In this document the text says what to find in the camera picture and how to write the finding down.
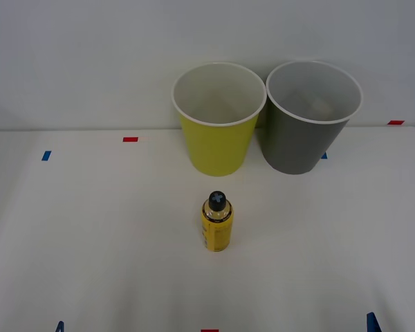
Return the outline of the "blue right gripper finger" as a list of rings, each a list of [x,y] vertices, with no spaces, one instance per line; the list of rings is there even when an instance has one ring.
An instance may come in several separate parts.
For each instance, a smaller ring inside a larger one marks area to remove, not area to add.
[[[382,332],[374,312],[367,314],[367,332]]]

